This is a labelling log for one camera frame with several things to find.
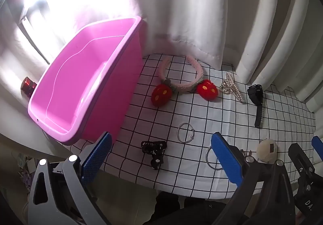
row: curtain fold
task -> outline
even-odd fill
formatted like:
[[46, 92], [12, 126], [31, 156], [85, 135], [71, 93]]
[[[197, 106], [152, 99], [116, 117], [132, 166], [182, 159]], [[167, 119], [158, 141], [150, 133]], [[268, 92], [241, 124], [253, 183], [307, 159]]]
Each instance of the curtain fold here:
[[294, 77], [290, 86], [295, 90], [296, 97], [304, 101], [323, 81], [323, 38], [321, 38], [313, 55]]
[[315, 94], [306, 102], [306, 106], [312, 112], [317, 112], [323, 106], [323, 82], [316, 88]]
[[319, 136], [323, 138], [323, 107], [321, 107], [315, 113], [316, 121], [315, 121], [315, 133], [314, 136]]
[[249, 82], [256, 70], [272, 28], [277, 0], [259, 0], [253, 27], [248, 36], [236, 72], [242, 83]]
[[278, 91], [292, 85], [320, 43], [323, 35], [322, 13], [323, 6], [320, 0], [309, 0], [302, 30], [293, 51], [274, 81]]
[[285, 21], [264, 60], [251, 78], [253, 84], [267, 89], [291, 54], [302, 29], [308, 0], [291, 0]]

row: silver bangle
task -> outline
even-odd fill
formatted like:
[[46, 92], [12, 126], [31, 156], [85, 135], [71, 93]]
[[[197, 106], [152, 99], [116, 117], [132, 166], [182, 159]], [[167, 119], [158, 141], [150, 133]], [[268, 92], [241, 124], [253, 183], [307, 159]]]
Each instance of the silver bangle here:
[[[192, 131], [192, 136], [191, 136], [191, 138], [190, 138], [190, 140], [189, 140], [189, 141], [182, 141], [182, 140], [180, 139], [180, 127], [181, 127], [181, 126], [183, 126], [183, 125], [185, 125], [185, 124], [189, 125], [189, 126], [192, 128], [192, 129], [191, 129], [191, 131]], [[178, 140], [179, 140], [181, 143], [184, 143], [184, 144], [189, 143], [189, 142], [191, 142], [191, 141], [193, 140], [193, 138], [194, 138], [194, 132], [195, 132], [195, 130], [194, 130], [194, 128], [192, 127], [192, 125], [191, 125], [191, 124], [189, 124], [189, 123], [182, 123], [182, 124], [180, 124], [180, 126], [177, 128], [177, 138], [178, 138]]]
[[212, 167], [209, 163], [209, 160], [208, 160], [208, 156], [209, 156], [209, 152], [211, 150], [211, 146], [207, 149], [206, 153], [205, 153], [205, 161], [206, 161], [206, 164], [209, 165], [210, 168], [214, 169], [214, 170], [223, 170], [223, 168], [215, 168], [215, 167]]

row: pink plastic basin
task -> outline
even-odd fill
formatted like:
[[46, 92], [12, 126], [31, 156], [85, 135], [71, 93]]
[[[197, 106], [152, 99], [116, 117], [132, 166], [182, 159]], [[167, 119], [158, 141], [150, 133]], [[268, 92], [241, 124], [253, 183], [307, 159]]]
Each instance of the pink plastic basin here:
[[141, 18], [104, 20], [82, 28], [41, 77], [30, 117], [66, 145], [117, 138], [143, 67]]

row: pink tub rim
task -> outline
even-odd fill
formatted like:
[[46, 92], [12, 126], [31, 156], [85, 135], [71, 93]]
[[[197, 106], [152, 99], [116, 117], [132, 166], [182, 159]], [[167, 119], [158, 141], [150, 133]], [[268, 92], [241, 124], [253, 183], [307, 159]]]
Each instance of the pink tub rim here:
[[[107, 63], [104, 65], [101, 73], [99, 74], [98, 77], [100, 77], [101, 79], [98, 81], [99, 84], [96, 84], [96, 87], [93, 88], [93, 90], [89, 95], [88, 98], [86, 98], [86, 100], [84, 101], [78, 116], [76, 117], [76, 120], [74, 122], [74, 124], [72, 125], [71, 129], [67, 132], [67, 133], [61, 133], [56, 131], [55, 129], [49, 127], [47, 124], [45, 124], [43, 121], [38, 120], [37, 116], [35, 115], [35, 113], [32, 110], [31, 104], [32, 104], [32, 100], [33, 100], [33, 96], [31, 96], [29, 103], [28, 103], [28, 114], [30, 115], [30, 117], [33, 119], [33, 121], [35, 121], [36, 124], [38, 124], [38, 126], [44, 130], [49, 136], [54, 136], [55, 139], [59, 142], [65, 143], [67, 141], [69, 141], [70, 139], [72, 139], [74, 137], [74, 135], [76, 134], [76, 132], [78, 131], [83, 117], [85, 116], [91, 101], [94, 97], [94, 95], [96, 94], [97, 89], [100, 87], [102, 81], [105, 79], [106, 75], [109, 75], [112, 70], [114, 69], [114, 66], [116, 64], [116, 62], [118, 61], [118, 56], [120, 54], [123, 53], [123, 51], [125, 50], [125, 48], [127, 47], [131, 37], [134, 35], [134, 32], [138, 30], [138, 24], [141, 22], [141, 17], [139, 16], [133, 16], [133, 17], [122, 17], [122, 18], [114, 18], [114, 19], [105, 19], [105, 20], [101, 20], [101, 21], [97, 21], [97, 22], [93, 22], [90, 23], [84, 27], [82, 27], [80, 30], [77, 31], [77, 33], [74, 35], [74, 37], [80, 33], [81, 30], [83, 30], [84, 28], [94, 25], [94, 24], [98, 24], [98, 23], [103, 23], [103, 22], [107, 22], [107, 21], [113, 21], [113, 20], [122, 20], [122, 19], [130, 19], [133, 18], [135, 19], [135, 22], [133, 23], [133, 25], [131, 26], [131, 28], [128, 30], [128, 32], [125, 34], [125, 36], [123, 37], [123, 39], [120, 41], [120, 43], [118, 44], [118, 46], [116, 47], [116, 49], [114, 50], [114, 52], [111, 54], [110, 58], [108, 59]], [[54, 61], [48, 66], [48, 68], [45, 70], [45, 72], [43, 73], [42, 77], [40, 78], [35, 90], [37, 91], [38, 85], [41, 83], [44, 75], [46, 74], [47, 70], [50, 68], [50, 66], [54, 63]]]

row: silver bolt head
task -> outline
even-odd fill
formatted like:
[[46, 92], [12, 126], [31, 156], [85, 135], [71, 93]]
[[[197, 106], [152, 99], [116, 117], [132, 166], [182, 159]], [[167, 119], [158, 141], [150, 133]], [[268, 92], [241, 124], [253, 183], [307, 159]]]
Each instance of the silver bolt head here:
[[74, 161], [76, 161], [77, 159], [78, 159], [77, 155], [70, 155], [70, 156], [69, 156], [69, 158], [68, 158], [68, 160], [69, 160], [70, 162], [74, 162]]
[[47, 160], [45, 158], [41, 159], [39, 161], [39, 165], [44, 166], [46, 164]]

